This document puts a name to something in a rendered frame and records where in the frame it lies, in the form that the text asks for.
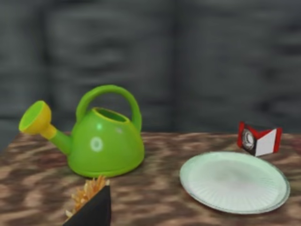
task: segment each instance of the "blurry background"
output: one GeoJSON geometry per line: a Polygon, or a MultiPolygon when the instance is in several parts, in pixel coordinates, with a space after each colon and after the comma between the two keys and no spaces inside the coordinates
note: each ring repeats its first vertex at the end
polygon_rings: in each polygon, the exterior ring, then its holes
{"type": "MultiPolygon", "coordinates": [[[[301,132],[297,0],[0,0],[0,134],[43,99],[71,130],[95,86],[138,100],[143,131],[231,132],[240,120],[301,132]]],[[[106,94],[91,106],[130,116],[106,94]]]]}

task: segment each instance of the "camouflage tablecloth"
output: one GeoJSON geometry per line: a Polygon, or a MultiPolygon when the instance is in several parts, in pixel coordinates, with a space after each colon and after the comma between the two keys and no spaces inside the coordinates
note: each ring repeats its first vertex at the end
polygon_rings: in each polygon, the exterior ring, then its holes
{"type": "MultiPolygon", "coordinates": [[[[301,136],[283,135],[279,153],[263,159],[281,169],[291,195],[279,209],[252,216],[222,213],[190,198],[179,169],[209,151],[242,152],[235,135],[143,134],[144,163],[111,179],[112,226],[301,226],[301,136]]],[[[0,156],[0,226],[61,226],[85,178],[74,174],[48,141],[19,135],[0,156]]]]}

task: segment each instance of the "plate rim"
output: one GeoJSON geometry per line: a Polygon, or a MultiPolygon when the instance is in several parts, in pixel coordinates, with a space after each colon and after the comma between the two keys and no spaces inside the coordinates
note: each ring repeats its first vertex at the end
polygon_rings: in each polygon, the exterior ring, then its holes
{"type": "Polygon", "coordinates": [[[273,164],[269,163],[268,161],[266,160],[263,160],[263,159],[260,159],[258,157],[255,157],[255,156],[252,156],[250,154],[246,154],[246,153],[238,153],[238,152],[230,152],[230,151],[211,151],[211,152],[206,152],[206,153],[201,153],[201,154],[198,154],[198,155],[195,155],[191,158],[189,158],[182,166],[181,166],[181,169],[180,169],[180,172],[179,172],[179,177],[180,177],[180,182],[181,182],[181,185],[182,187],[184,188],[184,190],[193,198],[195,199],[196,201],[198,201],[199,203],[205,205],[205,206],[208,206],[212,209],[215,209],[215,210],[219,210],[219,211],[222,211],[222,212],[226,212],[226,213],[232,213],[232,214],[239,214],[239,215],[249,215],[249,214],[262,214],[262,213],[267,213],[267,212],[271,212],[273,210],[276,210],[278,209],[280,206],[282,206],[289,198],[290,196],[290,192],[291,192],[291,187],[290,187],[290,183],[289,181],[287,180],[286,176],[284,175],[284,173],[278,169],[276,166],[274,166],[273,164]],[[193,192],[185,185],[185,183],[183,182],[183,178],[181,177],[181,174],[182,174],[182,171],[184,169],[185,166],[187,166],[187,164],[190,162],[190,161],[195,161],[196,159],[198,159],[199,157],[202,157],[204,155],[208,155],[208,154],[213,154],[213,153],[233,153],[233,154],[241,154],[241,155],[247,155],[248,157],[251,157],[251,158],[256,158],[257,160],[259,161],[262,161],[262,162],[265,162],[267,163],[269,166],[271,166],[273,169],[275,169],[279,174],[280,176],[282,177],[282,179],[284,180],[284,183],[285,183],[285,186],[286,186],[286,193],[284,194],[283,198],[278,202],[276,203],[275,205],[271,206],[271,207],[268,207],[268,208],[262,208],[262,209],[257,209],[257,210],[247,210],[247,211],[233,211],[233,210],[228,210],[228,209],[225,209],[225,208],[222,208],[222,207],[218,207],[216,205],[213,205],[213,204],[210,204],[200,198],[198,198],[196,195],[193,194],[193,192]]]}

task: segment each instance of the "toy watering can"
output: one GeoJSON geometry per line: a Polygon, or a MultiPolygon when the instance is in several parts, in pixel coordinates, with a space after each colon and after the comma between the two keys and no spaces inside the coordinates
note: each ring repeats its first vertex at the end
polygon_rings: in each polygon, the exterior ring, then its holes
{"type": "Polygon", "coordinates": [[[144,159],[139,106],[124,88],[105,85],[87,92],[76,109],[76,123],[70,136],[57,130],[50,122],[51,110],[40,100],[24,113],[19,130],[32,135],[41,134],[52,142],[67,156],[69,167],[79,175],[113,177],[133,170],[144,159]],[[129,101],[131,121],[105,108],[95,107],[87,111],[95,97],[109,92],[120,94],[129,101]]]}

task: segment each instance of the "paper plate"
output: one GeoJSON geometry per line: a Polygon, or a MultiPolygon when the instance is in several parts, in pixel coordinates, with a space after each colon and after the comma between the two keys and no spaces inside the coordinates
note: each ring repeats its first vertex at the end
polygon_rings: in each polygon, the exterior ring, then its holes
{"type": "Polygon", "coordinates": [[[258,214],[280,207],[290,186],[283,173],[249,154],[210,152],[197,155],[180,170],[184,189],[213,209],[235,214],[258,214]]]}

